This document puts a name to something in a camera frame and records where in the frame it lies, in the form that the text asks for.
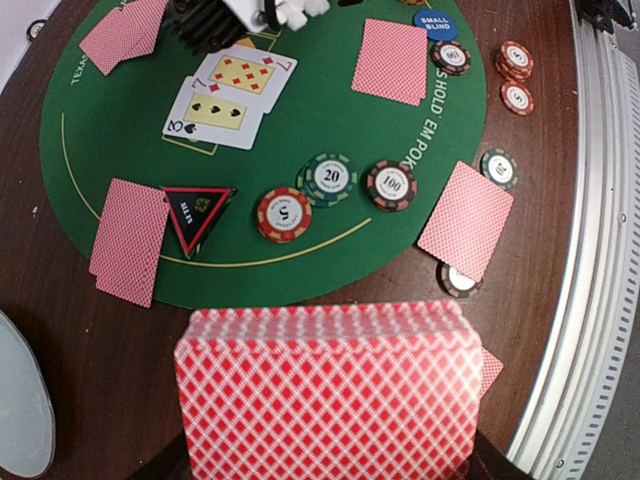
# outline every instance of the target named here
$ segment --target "poker mat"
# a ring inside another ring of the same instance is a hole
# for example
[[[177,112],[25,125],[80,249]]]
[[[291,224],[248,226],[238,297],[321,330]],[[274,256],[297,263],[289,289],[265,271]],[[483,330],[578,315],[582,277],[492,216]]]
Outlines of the poker mat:
[[[158,301],[186,308],[285,305],[355,282],[416,241],[456,162],[474,159],[486,118],[486,78],[473,32],[453,2],[431,6],[457,22],[472,68],[448,77],[429,61],[420,107],[353,92],[351,81],[365,19],[411,24],[421,7],[392,0],[334,3],[298,32],[248,35],[256,48],[299,62],[248,151],[162,135],[184,78],[204,58],[187,51],[170,29],[161,29],[152,55],[123,62],[107,77],[84,56],[79,43],[122,3],[100,2],[60,58],[42,113],[42,174],[64,231],[87,257],[113,178],[151,187],[238,189],[192,261],[167,226]],[[418,195],[407,210],[385,213],[360,185],[337,206],[314,209],[309,230],[296,241],[269,242],[256,228],[257,204],[273,188],[293,187],[300,168],[321,152],[349,157],[362,180],[381,160],[410,160]],[[132,204],[130,214],[144,224],[144,205]]]

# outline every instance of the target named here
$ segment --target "gray floor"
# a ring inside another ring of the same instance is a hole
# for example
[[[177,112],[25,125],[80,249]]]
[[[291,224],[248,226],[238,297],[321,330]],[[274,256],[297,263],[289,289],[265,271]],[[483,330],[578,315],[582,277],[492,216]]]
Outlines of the gray floor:
[[[640,66],[640,32],[620,31],[616,36],[620,49]],[[640,479],[639,317],[636,312],[618,390],[583,480]]]

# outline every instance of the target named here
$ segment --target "dark wood surface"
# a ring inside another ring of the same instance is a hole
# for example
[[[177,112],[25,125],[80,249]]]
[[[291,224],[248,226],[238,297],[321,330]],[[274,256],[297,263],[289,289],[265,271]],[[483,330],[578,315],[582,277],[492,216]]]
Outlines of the dark wood surface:
[[[182,428],[172,351],[189,312],[159,303],[145,310],[98,292],[88,261],[47,202],[40,175],[47,84],[95,3],[64,0],[0,97],[0,308],[31,344],[52,397],[58,445],[47,479],[125,478]],[[505,363],[482,403],[480,428],[506,451],[544,352],[567,253],[576,163],[573,40],[567,2],[458,3],[487,69],[489,114],[479,152],[507,149],[521,174],[484,287],[461,302],[485,346]],[[502,80],[489,59],[507,39],[535,56],[528,85],[536,111],[529,117],[501,104]],[[411,248],[362,281],[310,303],[444,298],[435,269],[432,258]]]

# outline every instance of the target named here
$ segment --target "blue poker chip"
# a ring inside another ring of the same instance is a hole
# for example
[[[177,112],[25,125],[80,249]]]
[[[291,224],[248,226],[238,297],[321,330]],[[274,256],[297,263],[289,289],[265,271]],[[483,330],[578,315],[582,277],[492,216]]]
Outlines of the blue poker chip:
[[[413,24],[426,29],[433,42],[452,42],[458,38],[456,22],[439,10],[420,10],[414,15]]]

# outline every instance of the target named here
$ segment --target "poker table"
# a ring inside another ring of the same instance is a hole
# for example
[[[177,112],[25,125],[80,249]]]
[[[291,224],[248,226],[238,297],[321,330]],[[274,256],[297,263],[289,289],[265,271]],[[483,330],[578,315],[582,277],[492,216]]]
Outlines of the poker table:
[[[84,62],[82,80],[72,85],[82,61],[77,43],[118,2],[103,1],[95,10],[93,0],[62,2],[0,97],[0,308],[31,344],[56,411],[57,459],[45,478],[124,478],[180,433],[172,351],[189,311],[174,305],[445,298],[435,259],[412,244],[455,162],[477,166],[490,148],[516,157],[521,178],[483,288],[461,304],[485,346],[505,363],[483,400],[480,428],[506,450],[544,351],[567,253],[576,157],[575,129],[567,125],[577,115],[574,96],[566,95],[576,82],[569,11],[551,0],[517,11],[506,0],[461,0],[459,9],[439,2],[431,4],[459,22],[473,67],[447,82],[438,133],[415,168],[416,202],[404,213],[385,214],[360,192],[319,212],[315,230],[285,246],[271,245],[255,229],[252,212],[261,195],[291,186],[299,168],[325,150],[348,155],[361,172],[379,159],[402,160],[417,148],[425,120],[434,118],[433,66],[419,108],[350,91],[364,18],[409,23],[413,9],[372,0],[362,5],[370,8],[364,15],[357,6],[334,8],[300,37],[255,39],[256,47],[265,41],[266,49],[300,65],[254,149],[240,152],[162,137],[181,80],[201,61],[168,33],[161,33],[156,54],[120,65],[109,77]],[[527,45],[536,59],[529,81],[536,111],[529,117],[511,114],[499,97],[502,81],[490,59],[507,39]],[[324,91],[330,101],[314,112],[305,103],[314,102],[308,92],[325,88],[327,75],[339,84]],[[304,122],[296,120],[302,113],[293,113],[295,105],[308,113]],[[167,230],[158,301],[149,310],[96,291],[88,273],[113,177],[239,189],[194,262],[182,259]],[[323,280],[322,272],[335,272],[334,278]]]

